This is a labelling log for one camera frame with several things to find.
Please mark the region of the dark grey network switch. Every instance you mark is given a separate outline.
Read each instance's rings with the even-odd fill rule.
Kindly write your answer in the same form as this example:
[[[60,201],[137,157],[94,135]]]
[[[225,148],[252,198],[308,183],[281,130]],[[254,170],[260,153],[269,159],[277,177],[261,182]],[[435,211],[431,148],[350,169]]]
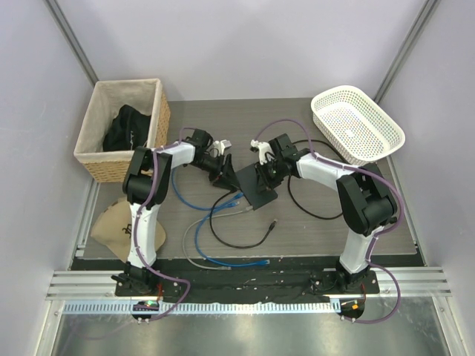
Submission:
[[[236,176],[244,197],[254,211],[278,198],[275,190],[268,190],[264,185],[254,165],[240,169]]]

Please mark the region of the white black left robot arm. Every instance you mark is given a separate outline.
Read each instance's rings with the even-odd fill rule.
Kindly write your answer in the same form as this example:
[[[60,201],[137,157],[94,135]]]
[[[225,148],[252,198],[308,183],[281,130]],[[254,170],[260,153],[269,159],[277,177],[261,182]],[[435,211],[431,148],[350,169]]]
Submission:
[[[215,140],[207,131],[194,129],[191,136],[158,148],[138,147],[130,161],[122,184],[131,212],[131,247],[117,288],[153,294],[161,276],[152,271],[157,260],[155,247],[157,216],[168,193],[172,171],[192,165],[209,174],[209,179],[224,178],[224,186],[233,189],[237,182],[232,159],[226,150],[229,140]]]

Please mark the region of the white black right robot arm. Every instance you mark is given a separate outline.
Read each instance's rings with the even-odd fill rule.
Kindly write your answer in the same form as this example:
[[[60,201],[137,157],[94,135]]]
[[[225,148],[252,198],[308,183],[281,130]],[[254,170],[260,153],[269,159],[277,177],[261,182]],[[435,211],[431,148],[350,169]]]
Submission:
[[[251,192],[265,205],[277,197],[275,188],[285,177],[320,183],[335,190],[349,231],[344,251],[336,263],[335,284],[345,293],[355,291],[370,270],[370,249],[376,237],[397,212],[390,188],[375,165],[363,168],[328,159],[310,149],[298,150],[286,134],[270,142],[251,141],[258,153]]]

